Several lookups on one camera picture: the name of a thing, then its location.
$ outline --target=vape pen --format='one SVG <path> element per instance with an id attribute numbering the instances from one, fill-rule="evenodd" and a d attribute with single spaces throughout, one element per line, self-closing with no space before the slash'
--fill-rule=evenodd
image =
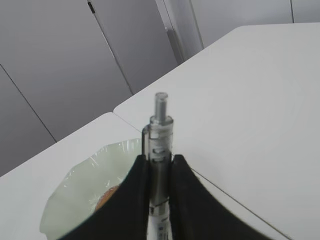
<path id="1" fill-rule="evenodd" d="M 154 116 L 142 131 L 142 154 L 150 162 L 150 240 L 167 240 L 170 232 L 168 184 L 174 121 L 167 116 L 167 98 L 163 92 L 155 95 Z"/>

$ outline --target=bread roll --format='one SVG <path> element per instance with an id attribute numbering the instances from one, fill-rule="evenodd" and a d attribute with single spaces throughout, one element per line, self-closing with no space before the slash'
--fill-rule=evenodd
<path id="1" fill-rule="evenodd" d="M 112 195 L 117 191 L 119 185 L 111 187 L 108 191 L 106 191 L 102 197 L 100 197 L 98 203 L 95 206 L 95 210 L 97 211 L 99 208 L 101 208 L 111 197 Z"/>

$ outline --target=white table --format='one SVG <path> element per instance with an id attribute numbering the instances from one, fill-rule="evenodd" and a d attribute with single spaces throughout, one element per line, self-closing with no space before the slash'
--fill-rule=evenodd
<path id="1" fill-rule="evenodd" d="M 39 225 L 46 202 L 66 173 L 104 145 L 139 138 L 141 133 L 106 113 L 0 177 L 0 239 L 46 240 Z M 274 229 L 199 176 L 216 198 L 242 220 L 274 239 Z"/>
<path id="2" fill-rule="evenodd" d="M 320 239 L 320 23 L 243 26 L 115 108 L 169 94 L 173 153 L 291 239 Z"/>

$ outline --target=food wrapped in plastic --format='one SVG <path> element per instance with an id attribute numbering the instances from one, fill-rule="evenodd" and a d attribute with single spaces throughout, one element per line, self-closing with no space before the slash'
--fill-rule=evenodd
<path id="1" fill-rule="evenodd" d="M 106 145 L 73 167 L 48 199 L 40 232 L 56 240 L 86 220 L 102 196 L 115 192 L 139 154 L 141 139 L 131 139 Z"/>

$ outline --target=wall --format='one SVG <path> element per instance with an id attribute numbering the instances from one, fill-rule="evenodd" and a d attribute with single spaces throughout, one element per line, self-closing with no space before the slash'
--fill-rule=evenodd
<path id="1" fill-rule="evenodd" d="M 192 5 L 205 47 L 239 26 L 293 22 L 290 0 L 192 0 Z"/>
<path id="2" fill-rule="evenodd" d="M 164 25 L 177 41 L 184 61 L 203 49 L 190 0 L 155 0 Z"/>
<path id="3" fill-rule="evenodd" d="M 0 65 L 0 177 L 54 143 Z"/>
<path id="4" fill-rule="evenodd" d="M 295 23 L 320 22 L 319 0 L 292 0 Z"/>
<path id="5" fill-rule="evenodd" d="M 0 5 L 0 63 L 56 140 L 131 96 L 85 0 Z"/>
<path id="6" fill-rule="evenodd" d="M 154 0 L 91 0 L 133 93 L 177 66 Z"/>

